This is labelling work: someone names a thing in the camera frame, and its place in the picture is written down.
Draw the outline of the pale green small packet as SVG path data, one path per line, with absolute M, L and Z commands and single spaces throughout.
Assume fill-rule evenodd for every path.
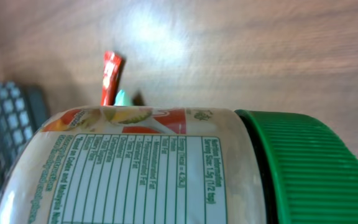
M 124 90 L 119 90 L 114 99 L 114 106 L 133 106 L 132 99 Z

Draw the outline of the red small packet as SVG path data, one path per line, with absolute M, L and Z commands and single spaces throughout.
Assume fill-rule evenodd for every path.
M 112 106 L 115 103 L 121 65 L 122 57 L 120 55 L 112 51 L 104 53 L 101 106 Z

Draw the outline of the small jar green lid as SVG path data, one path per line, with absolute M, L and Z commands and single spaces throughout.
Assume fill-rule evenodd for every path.
M 84 106 L 27 143 L 0 223 L 358 223 L 358 160 L 303 114 Z

